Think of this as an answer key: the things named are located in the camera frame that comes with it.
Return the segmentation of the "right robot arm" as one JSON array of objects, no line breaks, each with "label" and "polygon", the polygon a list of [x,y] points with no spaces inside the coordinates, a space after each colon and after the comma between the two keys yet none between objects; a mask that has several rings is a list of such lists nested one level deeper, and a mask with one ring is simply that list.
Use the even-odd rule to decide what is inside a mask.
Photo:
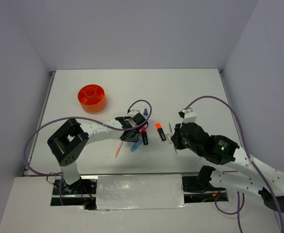
[{"label": "right robot arm", "polygon": [[171,139],[176,149],[189,149],[210,163],[198,173],[201,189],[234,189],[284,213],[284,172],[248,156],[244,148],[223,135],[209,135],[193,122],[176,124]]}]

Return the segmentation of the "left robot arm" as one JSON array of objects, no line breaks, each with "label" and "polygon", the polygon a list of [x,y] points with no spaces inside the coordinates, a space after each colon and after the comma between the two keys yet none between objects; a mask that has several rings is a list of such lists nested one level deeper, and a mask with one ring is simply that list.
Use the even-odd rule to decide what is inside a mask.
[{"label": "left robot arm", "polygon": [[76,160],[86,145],[107,139],[136,142],[140,129],[146,124],[140,113],[84,126],[74,118],[67,120],[47,141],[63,174],[64,188],[71,194],[80,191],[82,182]]}]

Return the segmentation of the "clear orange pen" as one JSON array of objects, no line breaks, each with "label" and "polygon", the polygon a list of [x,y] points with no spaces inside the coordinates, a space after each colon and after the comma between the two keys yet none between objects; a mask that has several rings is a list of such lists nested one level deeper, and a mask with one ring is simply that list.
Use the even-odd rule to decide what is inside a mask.
[{"label": "clear orange pen", "polygon": [[117,148],[117,151],[116,151],[116,154],[115,154],[115,158],[117,158],[117,157],[118,157],[118,155],[119,155],[119,153],[120,153],[120,150],[121,150],[122,145],[123,145],[123,141],[120,141],[120,144],[119,144],[119,146],[118,146],[118,148]]}]

